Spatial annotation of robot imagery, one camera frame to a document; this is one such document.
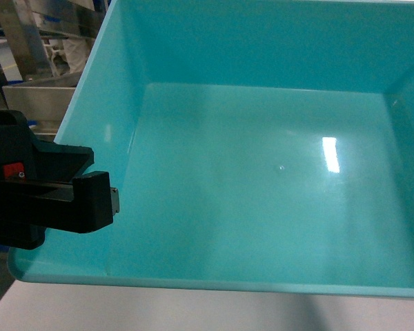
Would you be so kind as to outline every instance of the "plastic tray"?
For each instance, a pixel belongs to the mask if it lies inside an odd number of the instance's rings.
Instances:
[[[57,141],[121,212],[21,280],[414,297],[414,3],[113,1]]]

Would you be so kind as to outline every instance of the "blue object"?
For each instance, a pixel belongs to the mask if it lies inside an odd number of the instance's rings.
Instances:
[[[121,212],[21,280],[414,297],[414,3],[113,1],[57,141]]]

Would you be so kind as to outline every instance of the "white table surface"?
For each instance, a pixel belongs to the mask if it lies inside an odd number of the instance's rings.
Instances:
[[[16,281],[0,331],[414,330],[414,300]]]

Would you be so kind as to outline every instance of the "bin bottom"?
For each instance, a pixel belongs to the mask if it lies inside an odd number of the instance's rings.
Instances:
[[[414,151],[390,109],[382,94],[149,85],[108,275],[414,288]]]

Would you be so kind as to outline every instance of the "red button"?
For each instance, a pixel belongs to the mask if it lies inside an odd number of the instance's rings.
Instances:
[[[11,163],[3,166],[3,175],[6,178],[9,177],[20,177],[24,179],[25,176],[25,167],[23,166],[22,162]]]

